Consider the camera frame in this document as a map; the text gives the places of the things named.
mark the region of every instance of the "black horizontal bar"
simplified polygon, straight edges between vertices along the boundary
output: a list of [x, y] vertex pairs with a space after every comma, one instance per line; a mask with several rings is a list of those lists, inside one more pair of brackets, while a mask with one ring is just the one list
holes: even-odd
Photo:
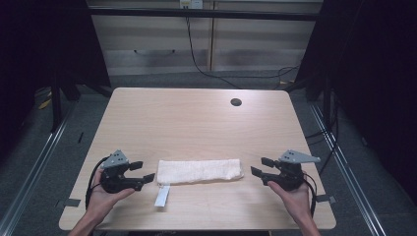
[[145, 17], [186, 17], [186, 18], [223, 18], [223, 19], [257, 19], [257, 20], [282, 20], [315, 22], [324, 18], [315, 13], [280, 13], [280, 12], [242, 12], [223, 10], [198, 10], [198, 9], [153, 9], [153, 8], [36, 8], [37, 12], [77, 12], [89, 13], [97, 16], [145, 16]]

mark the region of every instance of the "gray carpet floor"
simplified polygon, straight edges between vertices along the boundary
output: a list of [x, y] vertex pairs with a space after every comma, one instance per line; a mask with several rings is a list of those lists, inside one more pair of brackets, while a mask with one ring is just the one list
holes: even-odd
[[[271, 72], [239, 72], [240, 76], [270, 75]], [[217, 73], [221, 76], [236, 73]], [[227, 78], [241, 89], [274, 89], [278, 78], [250, 79]], [[112, 78], [113, 88], [207, 88], [236, 89], [223, 80], [208, 78], [200, 73], [177, 73], [163, 75], [122, 76]], [[30, 201], [20, 217], [13, 235], [66, 235], [58, 226], [63, 209], [57, 206], [60, 200], [68, 199], [76, 181], [84, 158], [89, 150], [108, 98], [94, 91], [80, 87], [79, 101], [69, 102], [63, 97], [64, 113], [72, 105], [75, 109], [69, 117], [66, 129], [40, 177], [40, 181], [30, 196]], [[305, 98], [302, 89], [290, 93], [298, 119], [305, 136], [317, 133], [317, 125], [311, 103]], [[21, 130], [16, 146], [7, 153], [0, 169], [0, 216], [11, 204], [23, 185], [29, 170], [34, 165], [52, 126], [50, 105], [38, 110], [43, 97], [36, 98], [36, 106]], [[338, 143], [349, 161], [370, 204], [374, 207], [387, 235], [415, 235], [417, 232], [417, 207], [411, 203], [395, 180], [382, 168], [376, 154], [365, 147], [362, 137], [351, 120], [339, 110]], [[323, 136], [308, 139], [312, 155], [325, 158], [330, 149]], [[337, 225], [332, 230], [322, 231], [323, 235], [372, 235], [362, 213], [348, 189], [335, 161], [331, 160], [322, 175], [327, 193], [334, 196], [332, 204]], [[107, 235], [125, 235], [112, 232]], [[300, 235], [298, 230], [274, 231], [273, 235]]]

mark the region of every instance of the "cloth tag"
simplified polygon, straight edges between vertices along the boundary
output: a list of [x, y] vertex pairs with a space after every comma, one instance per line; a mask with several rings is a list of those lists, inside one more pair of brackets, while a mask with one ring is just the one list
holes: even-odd
[[166, 198], [168, 198], [169, 185], [162, 185], [159, 188], [159, 193], [157, 194], [155, 206], [156, 207], [165, 207]]
[[209, 180], [234, 180], [243, 177], [240, 159], [165, 161], [157, 169], [158, 184], [195, 183]]

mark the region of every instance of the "cream folded fabric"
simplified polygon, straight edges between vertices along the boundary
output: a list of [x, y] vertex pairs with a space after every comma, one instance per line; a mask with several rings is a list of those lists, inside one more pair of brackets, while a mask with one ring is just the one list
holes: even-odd
[[240, 159], [165, 161], [157, 168], [158, 184], [195, 183], [210, 180], [233, 180], [243, 177]]

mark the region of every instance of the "light wood surface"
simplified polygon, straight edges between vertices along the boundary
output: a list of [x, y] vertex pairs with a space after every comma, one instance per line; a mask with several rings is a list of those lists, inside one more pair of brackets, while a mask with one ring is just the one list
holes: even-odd
[[[232, 98], [242, 100], [233, 106]], [[155, 207], [156, 181], [119, 202], [98, 226], [112, 230], [273, 230], [297, 228], [282, 201], [251, 174], [261, 157], [278, 159], [292, 148], [310, 153], [289, 96], [284, 91], [185, 88], [118, 88], [113, 92], [71, 199], [59, 222], [72, 229], [85, 213], [85, 193], [93, 167], [121, 149], [144, 167], [127, 177], [155, 173], [162, 160], [240, 158], [245, 176], [237, 181], [172, 186], [166, 207]], [[303, 169], [324, 188], [314, 164]], [[333, 228], [328, 203], [317, 205], [319, 228]]]

